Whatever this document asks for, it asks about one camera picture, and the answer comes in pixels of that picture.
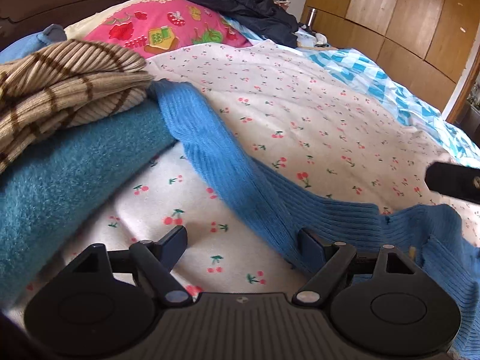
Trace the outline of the blue striped knit sweater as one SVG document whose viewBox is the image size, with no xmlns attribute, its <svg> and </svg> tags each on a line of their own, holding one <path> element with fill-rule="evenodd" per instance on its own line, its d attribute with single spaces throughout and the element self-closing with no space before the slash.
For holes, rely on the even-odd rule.
<svg viewBox="0 0 480 360">
<path fill-rule="evenodd" d="M 366 252 L 383 244 L 414 247 L 420 267 L 460 308 L 455 350 L 468 359 L 479 357 L 479 248 L 462 236 L 461 217 L 450 205 L 414 205 L 383 215 L 371 203 L 317 196 L 248 155 L 190 83 L 159 80 L 151 94 L 193 169 L 285 260 L 303 272 L 313 271 L 297 248 L 302 228 Z"/>
</svg>

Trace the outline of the teal fuzzy folded sweater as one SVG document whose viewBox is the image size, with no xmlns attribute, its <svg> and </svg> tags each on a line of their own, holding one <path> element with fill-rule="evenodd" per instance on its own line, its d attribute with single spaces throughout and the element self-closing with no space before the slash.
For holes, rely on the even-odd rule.
<svg viewBox="0 0 480 360">
<path fill-rule="evenodd" d="M 89 215 L 174 143 L 157 103 L 56 133 L 1 174 L 1 308 Z"/>
</svg>

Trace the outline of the white cherry print quilt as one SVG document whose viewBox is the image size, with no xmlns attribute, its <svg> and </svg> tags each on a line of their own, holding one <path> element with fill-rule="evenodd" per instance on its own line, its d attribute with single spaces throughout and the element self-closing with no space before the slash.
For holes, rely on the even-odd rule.
<svg viewBox="0 0 480 360">
<path fill-rule="evenodd" d="M 431 163 L 455 162 L 451 155 L 299 53 L 268 41 L 247 48 L 211 43 L 146 59 L 146 70 L 151 82 L 191 83 L 250 156 L 311 193 L 373 203 L 382 215 L 446 204 L 460 215 L 462 236 L 479 244 L 479 207 L 432 193 L 423 180 Z M 292 292 L 303 282 L 203 181 L 174 138 L 89 215 L 5 310 L 20 317 L 89 244 L 120 250 L 176 225 L 188 229 L 190 246 L 174 275 L 193 295 Z"/>
</svg>

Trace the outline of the blue white checkered blanket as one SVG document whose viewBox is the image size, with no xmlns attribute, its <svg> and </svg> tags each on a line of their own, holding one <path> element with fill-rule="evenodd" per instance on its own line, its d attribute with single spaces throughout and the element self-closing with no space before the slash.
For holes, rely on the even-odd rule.
<svg viewBox="0 0 480 360">
<path fill-rule="evenodd" d="M 422 101 L 356 49 L 305 49 L 303 54 L 350 89 L 377 99 L 403 126 L 429 134 L 460 165 L 478 168 L 479 147 L 438 108 Z"/>
</svg>

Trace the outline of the wooden wardrobe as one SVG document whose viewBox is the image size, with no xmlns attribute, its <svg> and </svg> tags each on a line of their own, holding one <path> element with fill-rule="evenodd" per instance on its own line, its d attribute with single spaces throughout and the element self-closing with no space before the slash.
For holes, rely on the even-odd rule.
<svg viewBox="0 0 480 360">
<path fill-rule="evenodd" d="M 354 48 L 392 80 L 444 110 L 479 27 L 479 0 L 306 0 L 312 29 Z"/>
</svg>

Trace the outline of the beige brown striped sweater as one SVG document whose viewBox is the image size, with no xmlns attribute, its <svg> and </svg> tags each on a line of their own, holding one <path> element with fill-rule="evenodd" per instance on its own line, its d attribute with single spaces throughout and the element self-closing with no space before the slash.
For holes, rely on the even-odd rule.
<svg viewBox="0 0 480 360">
<path fill-rule="evenodd" d="M 1 169 L 57 131 L 139 105 L 153 77 L 137 52 L 70 39 L 1 65 Z"/>
</svg>

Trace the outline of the steel thermos bottle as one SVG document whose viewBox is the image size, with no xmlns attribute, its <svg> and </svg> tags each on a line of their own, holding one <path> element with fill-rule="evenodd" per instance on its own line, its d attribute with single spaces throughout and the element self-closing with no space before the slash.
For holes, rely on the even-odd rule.
<svg viewBox="0 0 480 360">
<path fill-rule="evenodd" d="M 313 31 L 313 24 L 315 18 L 317 17 L 318 10 L 314 7 L 308 8 L 307 19 L 306 19 L 306 29 L 310 32 Z"/>
</svg>

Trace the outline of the pink strawberry print pillow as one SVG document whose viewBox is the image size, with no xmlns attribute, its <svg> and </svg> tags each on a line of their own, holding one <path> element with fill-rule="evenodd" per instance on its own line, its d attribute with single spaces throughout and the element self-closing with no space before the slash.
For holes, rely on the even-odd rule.
<svg viewBox="0 0 480 360">
<path fill-rule="evenodd" d="M 128 0 L 69 25 L 65 33 L 118 44 L 144 58 L 202 43 L 251 45 L 218 12 L 188 0 Z"/>
</svg>

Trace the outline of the light blue folded garment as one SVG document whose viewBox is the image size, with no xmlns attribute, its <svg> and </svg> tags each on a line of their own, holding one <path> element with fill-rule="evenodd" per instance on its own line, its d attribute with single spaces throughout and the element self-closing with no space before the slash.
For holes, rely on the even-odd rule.
<svg viewBox="0 0 480 360">
<path fill-rule="evenodd" d="M 67 35 L 64 29 L 58 24 L 51 24 L 43 31 L 32 33 L 10 44 L 0 53 L 0 63 L 8 63 L 21 59 L 49 45 L 66 41 Z"/>
</svg>

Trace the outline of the pink basket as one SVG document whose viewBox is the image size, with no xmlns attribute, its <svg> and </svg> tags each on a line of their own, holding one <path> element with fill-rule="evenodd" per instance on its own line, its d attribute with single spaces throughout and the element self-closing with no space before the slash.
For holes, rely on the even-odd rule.
<svg viewBox="0 0 480 360">
<path fill-rule="evenodd" d="M 287 9 L 290 5 L 290 0 L 273 0 L 275 4 L 277 4 L 279 7 L 283 9 Z"/>
</svg>

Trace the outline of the dark navy jacket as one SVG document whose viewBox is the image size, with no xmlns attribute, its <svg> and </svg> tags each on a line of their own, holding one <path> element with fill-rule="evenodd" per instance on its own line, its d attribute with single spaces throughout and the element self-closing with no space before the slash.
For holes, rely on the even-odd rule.
<svg viewBox="0 0 480 360">
<path fill-rule="evenodd" d="M 274 0 L 188 0 L 236 20 L 285 47 L 297 47 L 297 19 Z"/>
</svg>

